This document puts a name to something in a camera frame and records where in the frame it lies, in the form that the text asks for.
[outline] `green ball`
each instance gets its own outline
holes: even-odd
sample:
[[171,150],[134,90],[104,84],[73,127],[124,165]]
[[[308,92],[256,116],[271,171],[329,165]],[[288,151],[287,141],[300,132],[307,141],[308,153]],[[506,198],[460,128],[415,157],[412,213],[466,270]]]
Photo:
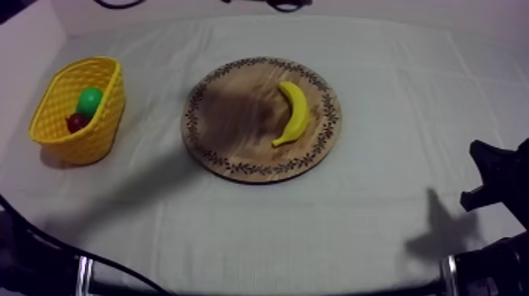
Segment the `green ball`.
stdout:
[[86,117],[93,117],[102,98],[103,93],[97,87],[85,88],[79,96],[76,112],[82,113]]

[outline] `yellow basket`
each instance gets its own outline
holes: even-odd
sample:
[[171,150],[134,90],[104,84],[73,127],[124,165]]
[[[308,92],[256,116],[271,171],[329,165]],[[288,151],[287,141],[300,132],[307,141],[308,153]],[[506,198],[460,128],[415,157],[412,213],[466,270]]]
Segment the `yellow basket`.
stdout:
[[[70,134],[66,118],[76,111],[81,91],[87,87],[100,89],[103,98],[90,123]],[[111,57],[89,57],[55,74],[33,115],[29,136],[62,160],[87,165],[110,151],[124,106],[120,62]]]

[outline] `decorative leaf border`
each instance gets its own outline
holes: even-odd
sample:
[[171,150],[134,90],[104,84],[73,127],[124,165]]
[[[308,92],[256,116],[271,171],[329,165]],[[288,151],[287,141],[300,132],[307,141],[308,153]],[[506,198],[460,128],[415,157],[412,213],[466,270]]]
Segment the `decorative leaf border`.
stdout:
[[[253,165],[249,163],[231,163],[226,157],[222,157],[217,152],[207,150],[198,141],[198,118],[196,111],[199,109],[200,102],[204,99],[204,92],[208,84],[222,76],[227,75],[231,70],[252,66],[256,64],[269,64],[279,68],[283,68],[290,72],[297,72],[301,77],[306,78],[318,91],[322,92],[324,116],[323,131],[318,134],[317,141],[313,144],[310,152],[306,153],[302,158],[293,158],[284,164],[277,164],[274,166]],[[233,61],[226,64],[214,72],[208,74],[191,92],[189,106],[184,116],[187,118],[186,129],[187,138],[193,145],[193,149],[197,151],[203,159],[207,160],[210,165],[224,167],[230,174],[243,173],[245,175],[260,174],[267,176],[271,174],[284,174],[294,169],[309,167],[318,154],[325,151],[327,142],[335,134],[335,127],[339,121],[338,110],[333,104],[333,96],[330,95],[329,86],[319,77],[315,72],[306,68],[303,65],[292,61],[283,60],[273,57],[251,57],[242,60]]]

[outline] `wire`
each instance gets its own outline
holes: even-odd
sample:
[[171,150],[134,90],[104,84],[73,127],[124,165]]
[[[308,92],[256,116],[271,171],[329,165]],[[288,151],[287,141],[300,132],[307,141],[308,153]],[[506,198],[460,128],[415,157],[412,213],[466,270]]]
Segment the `wire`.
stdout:
[[105,7],[106,9],[112,9],[112,10],[120,10],[120,9],[129,9],[131,7],[134,7],[136,5],[142,4],[145,2],[145,0],[136,0],[136,2],[122,4],[122,5],[115,5],[107,3],[103,0],[94,0],[94,2],[98,3],[100,6]]
[[[127,273],[130,276],[135,277],[136,279],[144,282],[151,288],[153,288],[156,292],[159,294],[165,295],[165,296],[193,296],[193,294],[173,294],[167,292],[164,288],[158,286],[155,282],[153,282],[150,279],[147,279],[142,274],[135,272],[134,270],[123,266],[115,261],[111,261],[110,259],[106,259],[104,257],[100,257],[96,254],[87,252],[85,250],[81,250],[79,248],[76,248],[74,246],[70,246],[69,244],[62,242],[56,238],[54,238],[51,235],[48,235],[46,232],[41,231],[33,224],[29,223],[22,215],[20,215],[7,201],[6,199],[0,194],[0,206],[4,208],[4,210],[13,216],[14,219],[18,220],[19,223],[24,224],[25,227],[33,232],[35,235],[40,236],[42,239],[45,239],[47,242],[50,242],[54,244],[55,246],[61,247],[65,251],[76,255],[76,256],[85,256],[87,258],[90,258],[94,261],[97,261],[99,263],[103,263],[105,265],[108,265],[110,267],[113,267],[117,270],[120,270],[122,272]],[[152,295],[150,293],[147,293],[145,291],[141,290],[128,290],[121,287],[114,287],[111,285],[105,285],[105,284],[99,284],[96,285],[99,292],[110,292],[112,294],[131,294],[131,292],[134,292],[132,294],[136,295]],[[392,290],[379,290],[379,291],[373,291],[368,293],[352,293],[352,294],[335,294],[335,295],[328,295],[328,296],[423,296],[423,295],[441,295],[444,291],[442,281],[441,280],[435,280],[430,283],[425,283],[423,285],[419,286],[412,286],[412,287],[401,287],[397,289]]]
[[4,208],[4,210],[9,213],[10,215],[12,215],[16,220],[18,220],[18,222],[22,223],[25,225],[25,227],[30,230],[31,232],[33,232],[35,235],[37,236],[40,236],[42,239],[45,239],[46,241],[48,242],[51,242],[52,244],[54,244],[55,246],[58,246],[62,249],[64,249],[65,251],[68,251],[69,253],[73,254],[73,255],[76,255],[76,256],[85,256],[87,258],[90,258],[94,261],[98,261],[100,263],[103,263],[104,265],[108,265],[110,267],[113,267],[117,270],[120,270],[122,272],[125,272],[127,273],[128,275],[130,276],[133,276],[135,277],[136,279],[144,282],[145,284],[149,285],[150,287],[152,287],[153,289],[156,290],[156,292],[160,293],[160,294],[163,294],[163,295],[166,295],[166,296],[169,296],[171,295],[169,292],[167,292],[164,288],[160,287],[157,283],[153,282],[152,280],[150,279],[147,279],[144,275],[142,275],[141,273],[139,272],[135,272],[134,270],[126,267],[126,266],[123,266],[115,261],[112,261],[110,259],[106,259],[104,257],[101,257],[101,256],[98,256],[96,254],[93,254],[93,253],[90,253],[90,252],[87,252],[85,250],[81,250],[79,248],[76,248],[74,246],[70,246],[69,244],[65,243],[65,242],[62,242],[56,238],[54,238],[53,236],[51,235],[48,235],[46,232],[44,231],[41,231],[40,229],[38,229],[36,226],[34,226],[33,224],[29,223],[29,221],[26,220],[26,218],[24,218],[22,215],[20,215],[8,202],[7,200],[0,194],[0,205],[2,206],[2,208]]
[[300,2],[296,4],[278,4],[277,0],[266,0],[266,2],[275,10],[279,11],[280,13],[293,13],[298,10],[300,10],[303,7],[303,4]]

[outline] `wooden plate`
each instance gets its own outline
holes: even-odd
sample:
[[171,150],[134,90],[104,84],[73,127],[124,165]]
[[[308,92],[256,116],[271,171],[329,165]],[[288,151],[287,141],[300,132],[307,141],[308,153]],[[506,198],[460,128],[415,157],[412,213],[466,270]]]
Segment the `wooden plate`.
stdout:
[[[272,147],[290,119],[280,81],[296,83],[310,107],[309,126],[296,142]],[[335,92],[293,61],[253,57],[208,74],[192,90],[181,132],[187,149],[218,175],[247,183],[298,176],[317,165],[338,138],[342,120]]]

